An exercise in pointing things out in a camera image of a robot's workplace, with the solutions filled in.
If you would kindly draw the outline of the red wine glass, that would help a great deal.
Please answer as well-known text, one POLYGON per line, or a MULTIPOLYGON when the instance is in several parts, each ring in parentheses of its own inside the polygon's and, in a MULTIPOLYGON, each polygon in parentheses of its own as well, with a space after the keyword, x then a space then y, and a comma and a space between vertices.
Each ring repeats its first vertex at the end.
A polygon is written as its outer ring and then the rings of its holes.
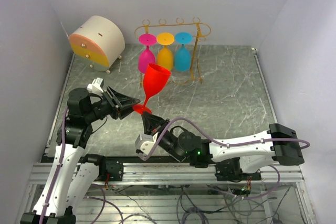
POLYGON ((143 112, 152 113, 146 106, 148 100, 160 93, 165 87, 171 72, 157 64, 150 63, 144 75, 143 89, 145 93, 145 101, 143 104, 136 104, 132 108, 135 112, 143 114, 143 112))

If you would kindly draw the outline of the blue wine glass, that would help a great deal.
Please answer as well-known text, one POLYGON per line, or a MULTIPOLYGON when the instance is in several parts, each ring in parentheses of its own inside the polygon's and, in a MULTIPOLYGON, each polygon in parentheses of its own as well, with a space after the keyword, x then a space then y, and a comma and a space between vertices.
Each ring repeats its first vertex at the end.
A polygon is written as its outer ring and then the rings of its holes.
POLYGON ((191 66, 191 54, 186 49, 185 45, 192 41, 193 37, 190 33, 180 32, 175 35, 175 41, 181 44, 181 48, 178 49, 174 56, 174 68, 177 71, 188 71, 191 66))

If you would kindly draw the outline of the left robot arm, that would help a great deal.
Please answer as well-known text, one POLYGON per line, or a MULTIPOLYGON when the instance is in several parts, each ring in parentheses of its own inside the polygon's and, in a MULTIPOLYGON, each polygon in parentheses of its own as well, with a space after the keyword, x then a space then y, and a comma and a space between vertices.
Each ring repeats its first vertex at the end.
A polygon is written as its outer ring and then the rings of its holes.
POLYGON ((97 93, 86 88, 69 92, 67 108, 57 137, 55 157, 44 190, 32 212, 21 223, 75 223, 75 212, 95 180, 107 175, 106 158, 85 154, 92 123, 107 116, 124 119, 140 103, 112 88, 97 93))

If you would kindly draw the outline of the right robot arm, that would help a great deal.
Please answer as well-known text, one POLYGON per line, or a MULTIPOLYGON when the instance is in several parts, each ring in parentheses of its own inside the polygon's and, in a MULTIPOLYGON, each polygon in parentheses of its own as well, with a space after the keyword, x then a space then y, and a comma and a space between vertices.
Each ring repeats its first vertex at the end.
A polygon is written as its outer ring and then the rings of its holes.
POLYGON ((176 162, 188 162, 195 168, 214 164, 219 181, 260 180, 257 172, 275 163, 301 165, 305 162, 302 150, 310 145, 299 140, 295 130, 278 123, 257 134, 220 140, 210 138, 203 131, 196 135, 184 127, 176 136, 170 120, 147 112, 141 118, 144 132, 135 142, 140 159, 148 160, 160 147, 176 162))

